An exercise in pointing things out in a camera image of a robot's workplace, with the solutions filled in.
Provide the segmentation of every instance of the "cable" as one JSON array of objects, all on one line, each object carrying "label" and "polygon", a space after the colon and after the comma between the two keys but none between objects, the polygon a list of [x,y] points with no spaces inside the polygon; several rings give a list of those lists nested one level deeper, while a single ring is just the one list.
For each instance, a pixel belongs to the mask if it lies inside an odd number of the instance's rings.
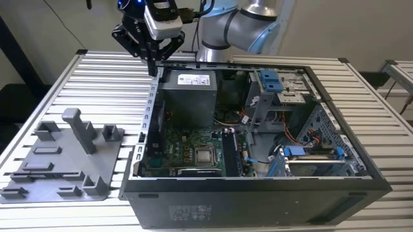
[{"label": "cable", "polygon": [[217,123],[220,123],[221,125],[229,126],[229,127],[232,127],[232,126],[238,126],[238,125],[240,125],[240,124],[228,124],[228,123],[224,123],[224,122],[218,121],[217,118],[214,118],[214,121],[216,121]]},{"label": "cable", "polygon": [[252,159],[250,157],[245,157],[245,161],[250,161],[253,163],[265,163],[265,164],[270,164],[272,163],[272,162],[260,161],[258,159]]},{"label": "cable", "polygon": [[58,19],[59,19],[59,21],[61,21],[63,27],[67,29],[67,31],[71,33],[71,35],[74,36],[74,38],[78,40],[78,42],[79,42],[79,44],[82,45],[83,49],[86,49],[86,46],[83,45],[83,43],[81,42],[81,40],[78,39],[78,37],[74,35],[74,33],[71,32],[71,30],[67,28],[67,26],[65,25],[65,22],[63,22],[62,18],[59,17],[57,11],[53,9],[50,3],[49,3],[46,0],[43,0],[43,1],[45,1],[46,5],[51,8],[51,10],[53,10],[54,14],[57,15],[57,17],[58,17]]},{"label": "cable", "polygon": [[294,137],[293,137],[293,135],[292,135],[292,133],[290,133],[290,130],[289,130],[288,126],[286,126],[284,112],[282,112],[282,122],[284,122],[284,133],[285,133],[285,136],[289,138],[289,140],[290,140],[293,143],[296,143],[297,145],[302,146],[302,143],[300,143],[300,142],[294,139]]},{"label": "cable", "polygon": [[403,115],[403,113],[407,111],[408,108],[408,104],[405,104],[405,106],[403,107],[401,111],[400,111],[400,115]]},{"label": "cable", "polygon": [[395,83],[393,83],[393,85],[392,85],[392,87],[391,87],[391,89],[389,89],[389,92],[388,92],[388,94],[387,94],[387,96],[385,96],[385,100],[388,99],[388,96],[389,96],[389,94],[391,94],[391,92],[392,92],[392,89],[393,89],[395,85],[396,85],[396,81],[395,81]]},{"label": "cable", "polygon": [[201,11],[198,13],[198,17],[197,16],[196,17],[201,18],[202,16],[208,15],[212,12],[213,8],[214,8],[214,4],[216,4],[216,0],[212,0],[212,5],[209,6],[208,10],[206,11]]},{"label": "cable", "polygon": [[[206,5],[206,0],[201,0],[200,1],[200,11],[204,9]],[[192,52],[194,51],[194,44],[196,44],[196,37],[197,37],[197,45],[198,45],[198,50],[200,50],[200,20],[197,22],[197,28],[196,28],[196,32],[194,32],[194,38],[193,38],[193,44],[192,44]]]}]

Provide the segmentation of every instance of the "aluminum extrusion table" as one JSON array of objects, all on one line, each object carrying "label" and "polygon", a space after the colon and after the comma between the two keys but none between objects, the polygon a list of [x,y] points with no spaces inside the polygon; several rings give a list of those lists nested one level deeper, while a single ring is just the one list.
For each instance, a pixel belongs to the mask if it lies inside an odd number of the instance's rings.
[{"label": "aluminum extrusion table", "polygon": [[[176,54],[170,59],[194,60]],[[349,63],[336,58],[292,58],[242,55],[237,63],[307,65],[313,68],[352,130],[392,184],[393,192],[336,227],[278,228],[277,231],[411,232],[413,231],[413,129],[375,91]],[[20,166],[37,141],[34,129],[42,120],[69,125],[61,114],[82,110],[82,119],[97,128],[114,123],[126,129],[109,199],[101,202],[0,204],[0,229],[12,231],[143,230],[129,201],[118,199],[126,159],[137,144],[150,88],[146,65],[122,52],[77,55],[47,96],[0,156],[0,188]],[[220,231],[273,231],[276,228]]]},{"label": "aluminum extrusion table", "polygon": [[413,61],[387,60],[381,72],[397,81],[397,83],[413,94]]}]

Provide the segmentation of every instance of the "black cable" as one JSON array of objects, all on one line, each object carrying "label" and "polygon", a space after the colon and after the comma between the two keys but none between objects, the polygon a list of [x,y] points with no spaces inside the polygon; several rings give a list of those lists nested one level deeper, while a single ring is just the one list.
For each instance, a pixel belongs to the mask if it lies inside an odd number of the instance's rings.
[{"label": "black cable", "polygon": [[[200,11],[204,9],[205,4],[206,4],[206,1],[201,0],[200,1]],[[200,32],[198,32],[198,29],[200,29],[200,20],[197,22],[197,28],[196,28],[196,32],[194,32],[194,38],[193,38],[193,44],[192,44],[192,52],[194,51],[196,37],[198,38],[197,39],[197,43],[198,43],[198,50],[200,50]]]},{"label": "black cable", "polygon": [[391,89],[389,89],[389,92],[388,92],[388,94],[387,94],[387,96],[385,96],[385,100],[388,99],[388,96],[389,96],[389,94],[391,94],[391,92],[392,92],[392,89],[393,89],[395,85],[396,85],[396,81],[395,81],[395,83],[393,83],[393,85],[392,85],[392,87],[391,87]]},{"label": "black cable", "polygon": [[216,4],[216,0],[212,0],[212,5],[209,6],[208,10],[206,11],[201,11],[198,13],[198,18],[201,18],[202,16],[208,15],[212,12],[212,10],[214,8],[214,4]]},{"label": "black cable", "polygon": [[198,51],[200,51],[200,21],[197,22],[197,45],[198,45]]},{"label": "black cable", "polygon": [[71,30],[67,28],[67,26],[65,25],[65,22],[63,22],[62,18],[59,17],[57,11],[55,11],[54,8],[51,7],[50,3],[49,3],[46,0],[43,0],[43,1],[45,1],[46,5],[51,8],[51,10],[53,10],[54,14],[57,15],[57,17],[58,17],[58,19],[59,19],[62,25],[65,26],[65,28],[66,28],[67,31],[71,33],[71,35],[74,36],[74,38],[78,40],[78,42],[79,42],[79,44],[82,45],[83,49],[86,49],[86,46],[83,45],[83,43],[81,42],[81,40],[78,39],[78,37],[74,35],[74,33],[71,32]]},{"label": "black cable", "polygon": [[262,161],[260,161],[260,160],[258,160],[257,162],[258,162],[258,163],[265,163],[265,164],[270,164],[270,163],[272,163],[272,162],[262,162]]},{"label": "black cable", "polygon": [[403,107],[401,111],[400,111],[400,115],[403,115],[403,113],[407,111],[408,108],[408,104],[405,104],[405,106]]}]

